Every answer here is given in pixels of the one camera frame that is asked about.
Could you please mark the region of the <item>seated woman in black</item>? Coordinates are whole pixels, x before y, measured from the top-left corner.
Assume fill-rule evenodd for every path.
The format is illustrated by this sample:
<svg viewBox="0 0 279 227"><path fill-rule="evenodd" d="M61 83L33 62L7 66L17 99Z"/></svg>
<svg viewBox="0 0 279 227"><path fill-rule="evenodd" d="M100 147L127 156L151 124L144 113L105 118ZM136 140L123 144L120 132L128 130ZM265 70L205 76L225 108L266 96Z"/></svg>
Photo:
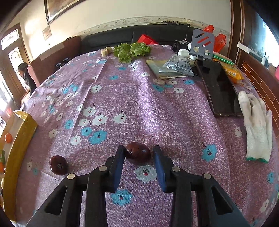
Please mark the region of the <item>seated woman in black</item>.
<svg viewBox="0 0 279 227"><path fill-rule="evenodd" d="M18 70L20 76L23 78L25 84L28 85L28 87L30 88L30 94L32 95L32 93L35 91L37 86L36 86L34 80L31 78L31 76L27 70L27 66L28 66L28 64L26 62L23 62L18 66L17 70Z"/></svg>

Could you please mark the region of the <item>red orange plastic bag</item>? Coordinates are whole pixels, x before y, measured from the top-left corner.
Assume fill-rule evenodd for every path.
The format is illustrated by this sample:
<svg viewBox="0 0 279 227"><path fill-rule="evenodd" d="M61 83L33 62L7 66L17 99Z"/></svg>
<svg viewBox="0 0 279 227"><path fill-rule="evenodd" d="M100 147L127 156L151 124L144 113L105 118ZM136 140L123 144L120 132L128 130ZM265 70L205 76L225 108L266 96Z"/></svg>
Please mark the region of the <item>red orange plastic bag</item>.
<svg viewBox="0 0 279 227"><path fill-rule="evenodd" d="M203 29L203 31L208 33L213 33L214 30L215 28L213 25L206 26ZM226 36L224 34L219 34L218 36L215 37L214 49L213 49L214 52L220 53L226 44L227 44Z"/></svg>

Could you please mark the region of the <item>pale cut fruit chunk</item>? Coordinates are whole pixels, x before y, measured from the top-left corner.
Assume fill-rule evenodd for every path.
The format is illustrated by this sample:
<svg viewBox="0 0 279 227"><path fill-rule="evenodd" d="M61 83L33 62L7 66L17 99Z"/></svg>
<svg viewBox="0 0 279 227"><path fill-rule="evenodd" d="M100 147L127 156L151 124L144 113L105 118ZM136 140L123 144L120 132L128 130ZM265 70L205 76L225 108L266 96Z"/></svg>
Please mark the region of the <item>pale cut fruit chunk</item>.
<svg viewBox="0 0 279 227"><path fill-rule="evenodd" d="M112 47L106 47L101 50L101 55L102 55L102 57L106 57L106 56L109 56L113 52L114 52L114 49Z"/></svg>

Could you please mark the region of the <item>black smartphone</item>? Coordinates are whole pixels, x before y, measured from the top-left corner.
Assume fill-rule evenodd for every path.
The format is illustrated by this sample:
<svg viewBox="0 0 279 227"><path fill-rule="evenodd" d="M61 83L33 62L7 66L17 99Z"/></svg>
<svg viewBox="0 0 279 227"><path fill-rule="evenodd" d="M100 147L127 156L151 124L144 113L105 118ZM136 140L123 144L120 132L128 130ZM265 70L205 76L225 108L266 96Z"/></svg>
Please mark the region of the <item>black smartphone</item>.
<svg viewBox="0 0 279 227"><path fill-rule="evenodd" d="M242 116L238 95L222 65L209 60L196 60L195 65L205 85L213 114Z"/></svg>

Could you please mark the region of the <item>red paper box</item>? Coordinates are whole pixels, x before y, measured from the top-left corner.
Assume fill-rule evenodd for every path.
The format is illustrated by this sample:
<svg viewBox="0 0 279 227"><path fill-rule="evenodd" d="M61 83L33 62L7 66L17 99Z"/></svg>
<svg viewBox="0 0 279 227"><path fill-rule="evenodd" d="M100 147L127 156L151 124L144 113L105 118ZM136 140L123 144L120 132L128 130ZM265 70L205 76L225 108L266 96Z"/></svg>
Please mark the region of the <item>red paper box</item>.
<svg viewBox="0 0 279 227"><path fill-rule="evenodd" d="M145 43L146 45L157 45L158 43L146 34L142 34L137 40L138 43Z"/></svg>

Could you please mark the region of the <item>yellow edged white tray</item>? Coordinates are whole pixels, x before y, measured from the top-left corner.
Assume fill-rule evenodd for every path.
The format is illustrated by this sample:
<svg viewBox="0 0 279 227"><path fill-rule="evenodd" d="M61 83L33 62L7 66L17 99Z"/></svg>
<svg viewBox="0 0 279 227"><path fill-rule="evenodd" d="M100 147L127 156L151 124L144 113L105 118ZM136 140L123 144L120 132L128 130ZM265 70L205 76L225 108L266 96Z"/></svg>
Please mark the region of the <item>yellow edged white tray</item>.
<svg viewBox="0 0 279 227"><path fill-rule="evenodd" d="M7 217L16 221L16 188L19 172L29 143L38 124L32 116L21 110L13 112L1 135L1 151L5 151L6 171L3 179L3 208ZM10 133L13 141L5 142L5 134Z"/></svg>

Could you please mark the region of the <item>small wall plaque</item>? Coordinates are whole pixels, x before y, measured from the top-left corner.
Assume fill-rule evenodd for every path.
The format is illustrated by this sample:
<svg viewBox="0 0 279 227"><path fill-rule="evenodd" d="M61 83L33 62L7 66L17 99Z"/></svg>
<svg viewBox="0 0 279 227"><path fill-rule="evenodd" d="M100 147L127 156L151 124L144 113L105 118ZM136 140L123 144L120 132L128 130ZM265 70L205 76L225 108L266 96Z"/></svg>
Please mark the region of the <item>small wall plaque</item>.
<svg viewBox="0 0 279 227"><path fill-rule="evenodd" d="M52 32L49 25L42 31L42 34L45 40L47 40L52 36Z"/></svg>

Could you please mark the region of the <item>framed horse painting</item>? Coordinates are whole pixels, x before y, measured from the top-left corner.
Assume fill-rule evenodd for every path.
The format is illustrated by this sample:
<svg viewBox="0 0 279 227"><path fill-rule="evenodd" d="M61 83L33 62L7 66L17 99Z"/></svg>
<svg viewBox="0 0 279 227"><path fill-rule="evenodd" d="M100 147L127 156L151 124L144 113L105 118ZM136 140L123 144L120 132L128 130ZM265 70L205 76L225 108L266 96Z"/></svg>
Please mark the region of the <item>framed horse painting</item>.
<svg viewBox="0 0 279 227"><path fill-rule="evenodd" d="M84 1L85 0L44 0L47 24L52 23L63 13Z"/></svg>

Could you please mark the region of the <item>orange snack packet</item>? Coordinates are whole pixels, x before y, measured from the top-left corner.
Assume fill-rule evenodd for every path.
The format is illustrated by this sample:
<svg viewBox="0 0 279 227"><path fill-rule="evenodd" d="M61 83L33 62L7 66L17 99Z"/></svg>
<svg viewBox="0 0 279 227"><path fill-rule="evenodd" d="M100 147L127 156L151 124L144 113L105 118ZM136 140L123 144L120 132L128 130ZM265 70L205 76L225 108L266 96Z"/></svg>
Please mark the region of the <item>orange snack packet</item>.
<svg viewBox="0 0 279 227"><path fill-rule="evenodd" d="M232 83L240 86L244 85L243 82L244 78L241 72L239 71L239 69L235 65L228 64L218 59L213 59L213 61L216 61L222 65L223 69L225 70L225 73L227 74L227 76L229 77Z"/></svg>

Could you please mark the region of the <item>wooden glass door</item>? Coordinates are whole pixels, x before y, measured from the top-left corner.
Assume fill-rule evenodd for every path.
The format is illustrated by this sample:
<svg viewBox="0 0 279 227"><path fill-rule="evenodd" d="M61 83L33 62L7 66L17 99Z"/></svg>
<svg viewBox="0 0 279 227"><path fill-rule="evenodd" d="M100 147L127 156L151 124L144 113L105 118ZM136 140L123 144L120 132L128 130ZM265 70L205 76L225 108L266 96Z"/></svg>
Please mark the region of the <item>wooden glass door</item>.
<svg viewBox="0 0 279 227"><path fill-rule="evenodd" d="M27 85L18 72L19 64L30 59L23 42L20 24L6 30L1 36L1 73L17 106L27 94Z"/></svg>

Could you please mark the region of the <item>grey phone stand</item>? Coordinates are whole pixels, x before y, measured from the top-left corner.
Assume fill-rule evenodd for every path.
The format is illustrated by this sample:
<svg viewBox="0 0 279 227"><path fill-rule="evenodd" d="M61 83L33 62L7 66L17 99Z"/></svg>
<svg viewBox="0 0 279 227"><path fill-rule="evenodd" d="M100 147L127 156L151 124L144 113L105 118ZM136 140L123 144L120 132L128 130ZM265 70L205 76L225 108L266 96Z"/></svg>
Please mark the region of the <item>grey phone stand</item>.
<svg viewBox="0 0 279 227"><path fill-rule="evenodd" d="M193 30L190 55L199 59L211 60L213 56L215 37L212 33L199 29Z"/></svg>

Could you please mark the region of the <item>purple floral tablecloth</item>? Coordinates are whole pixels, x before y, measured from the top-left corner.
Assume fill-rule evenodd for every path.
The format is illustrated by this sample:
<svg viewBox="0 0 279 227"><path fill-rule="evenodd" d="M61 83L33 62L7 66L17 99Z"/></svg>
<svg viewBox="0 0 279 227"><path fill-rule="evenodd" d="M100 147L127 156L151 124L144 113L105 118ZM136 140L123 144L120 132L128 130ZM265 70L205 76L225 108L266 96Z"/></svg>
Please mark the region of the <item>purple floral tablecloth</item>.
<svg viewBox="0 0 279 227"><path fill-rule="evenodd" d="M188 173L212 174L250 226L261 226L277 202L277 144L268 163L247 161L243 118L214 116L199 77L159 81L145 58L121 64L89 52L50 76L21 109L38 128L18 178L17 226L62 180L50 170L52 156L83 175L131 142L159 145Z"/></svg>

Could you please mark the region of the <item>black leather sofa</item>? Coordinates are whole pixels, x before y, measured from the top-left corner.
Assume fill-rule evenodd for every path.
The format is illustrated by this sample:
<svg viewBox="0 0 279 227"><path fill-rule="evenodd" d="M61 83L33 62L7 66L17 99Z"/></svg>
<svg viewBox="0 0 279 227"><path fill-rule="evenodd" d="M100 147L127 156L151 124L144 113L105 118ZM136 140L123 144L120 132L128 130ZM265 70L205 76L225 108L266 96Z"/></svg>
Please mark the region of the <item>black leather sofa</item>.
<svg viewBox="0 0 279 227"><path fill-rule="evenodd" d="M173 45L176 40L191 41L193 30L189 24L137 25L87 35L81 41L80 54L97 51L107 46L136 42L141 35L151 37L160 45Z"/></svg>

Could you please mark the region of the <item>dark red plum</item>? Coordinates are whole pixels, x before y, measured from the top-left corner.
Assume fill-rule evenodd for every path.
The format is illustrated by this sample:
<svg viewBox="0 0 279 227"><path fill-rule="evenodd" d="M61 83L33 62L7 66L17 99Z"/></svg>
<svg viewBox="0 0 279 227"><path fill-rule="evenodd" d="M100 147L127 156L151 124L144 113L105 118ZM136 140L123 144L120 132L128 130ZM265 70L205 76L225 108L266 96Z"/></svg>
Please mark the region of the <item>dark red plum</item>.
<svg viewBox="0 0 279 227"><path fill-rule="evenodd" d="M148 163L151 159L150 149L139 142L131 142L125 147L126 159L136 165L143 166Z"/></svg>
<svg viewBox="0 0 279 227"><path fill-rule="evenodd" d="M63 156L52 156L49 160L49 166L56 175L65 175L68 172L68 164Z"/></svg>

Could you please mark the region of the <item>white cotton glove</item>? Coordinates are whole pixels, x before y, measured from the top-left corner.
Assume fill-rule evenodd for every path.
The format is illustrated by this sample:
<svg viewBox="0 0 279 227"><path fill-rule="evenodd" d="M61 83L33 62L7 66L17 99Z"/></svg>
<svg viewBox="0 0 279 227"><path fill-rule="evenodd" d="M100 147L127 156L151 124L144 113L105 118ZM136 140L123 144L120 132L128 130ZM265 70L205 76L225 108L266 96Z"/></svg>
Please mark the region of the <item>white cotton glove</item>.
<svg viewBox="0 0 279 227"><path fill-rule="evenodd" d="M268 163L272 152L272 112L263 99L244 91L238 93L247 135L246 159Z"/></svg>

